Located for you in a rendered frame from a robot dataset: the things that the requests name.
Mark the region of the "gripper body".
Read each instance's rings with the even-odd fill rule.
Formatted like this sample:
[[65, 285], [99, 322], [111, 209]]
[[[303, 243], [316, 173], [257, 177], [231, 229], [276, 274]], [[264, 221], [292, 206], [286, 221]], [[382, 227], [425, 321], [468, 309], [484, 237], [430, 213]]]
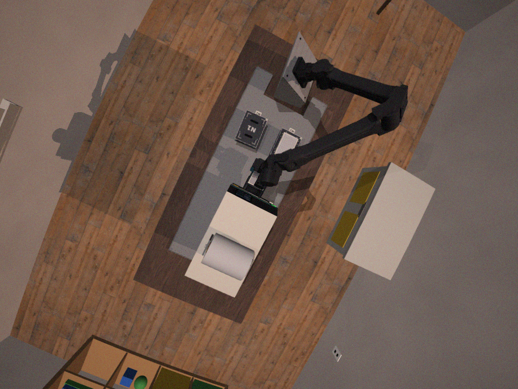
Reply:
[[256, 159], [255, 159], [255, 161], [254, 161], [254, 163], [253, 163], [253, 165], [252, 165], [252, 167], [254, 167], [254, 171], [258, 171], [259, 167], [261, 166], [261, 164], [262, 164], [263, 162], [264, 162], [264, 160], [263, 160], [263, 159], [261, 159], [261, 158], [260, 158], [260, 159], [256, 158]]

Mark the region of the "grey cylinder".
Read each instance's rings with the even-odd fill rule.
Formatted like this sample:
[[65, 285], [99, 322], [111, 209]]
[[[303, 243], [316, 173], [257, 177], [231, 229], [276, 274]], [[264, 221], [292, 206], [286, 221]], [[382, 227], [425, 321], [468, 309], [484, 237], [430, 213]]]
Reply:
[[201, 263], [241, 281], [253, 256], [253, 250], [216, 233]]

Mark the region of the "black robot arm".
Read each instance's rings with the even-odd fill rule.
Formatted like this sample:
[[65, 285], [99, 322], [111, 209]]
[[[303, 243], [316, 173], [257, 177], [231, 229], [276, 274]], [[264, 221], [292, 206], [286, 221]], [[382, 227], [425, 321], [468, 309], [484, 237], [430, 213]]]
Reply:
[[321, 59], [312, 64], [305, 63], [303, 57], [298, 57], [293, 74], [301, 88], [306, 88], [308, 82], [316, 80], [316, 86], [321, 90], [340, 88], [380, 105], [373, 107], [372, 113], [366, 117], [311, 143], [280, 154], [269, 155], [263, 162], [265, 168], [262, 163], [257, 171], [259, 176], [254, 186], [259, 190], [263, 190], [265, 186], [278, 185], [283, 170], [295, 171], [317, 157], [362, 138], [391, 132], [399, 126], [408, 103], [407, 85], [402, 84], [400, 87], [386, 85], [343, 72], [330, 64], [328, 59]]

